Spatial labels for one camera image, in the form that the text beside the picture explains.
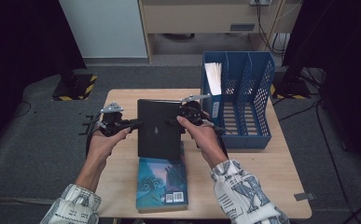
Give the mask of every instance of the cabinet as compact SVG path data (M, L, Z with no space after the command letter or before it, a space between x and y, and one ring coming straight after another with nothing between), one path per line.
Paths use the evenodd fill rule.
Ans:
M137 0L60 0L83 58L146 58Z
M265 32L268 39L275 32L290 33L300 5L299 0L272 0L258 13L244 0L139 0L149 58L156 34L246 32L255 50L265 50L259 33Z

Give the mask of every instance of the sleeve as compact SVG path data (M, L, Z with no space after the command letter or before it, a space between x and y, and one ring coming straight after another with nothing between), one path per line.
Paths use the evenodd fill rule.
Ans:
M264 194L257 178L235 160L212 169L215 196L232 223L288 224L287 216Z
M77 185L69 185L44 216L41 224L87 223L97 224L97 209L101 198L92 191Z

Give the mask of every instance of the finger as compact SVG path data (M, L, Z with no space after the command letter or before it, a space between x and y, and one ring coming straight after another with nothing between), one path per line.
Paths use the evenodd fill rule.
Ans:
M113 146L115 146L122 139L125 139L127 137L127 134L130 131L131 131L131 128L126 128L126 129L123 129L123 130L119 131L115 135L111 136L110 139L111 139L111 143L114 144Z
M181 116L177 116L176 118L180 125L186 128L189 132L192 132L192 130L195 128L195 125L189 122L188 119L185 119Z

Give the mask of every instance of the hazard tape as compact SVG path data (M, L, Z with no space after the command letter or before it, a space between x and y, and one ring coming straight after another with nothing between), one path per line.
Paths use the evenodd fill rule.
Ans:
M72 100L85 100L90 96L90 92L93 89L93 85L95 85L95 80L98 76L93 75L90 78L90 83L88 85L88 87L85 89L85 93L83 95L79 95L79 96L58 96L58 97L52 97L53 101L72 101Z
M276 92L276 89L273 85L271 85L271 96L273 99L283 99L283 98L287 98L287 99L309 99L311 98L311 95L306 94L306 95L295 95L295 94L279 94Z

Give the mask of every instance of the black book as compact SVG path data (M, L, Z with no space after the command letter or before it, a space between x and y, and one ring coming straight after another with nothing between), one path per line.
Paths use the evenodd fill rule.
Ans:
M137 101L137 119L143 122L138 129L139 157L180 159L181 132L176 119L180 106L180 101Z

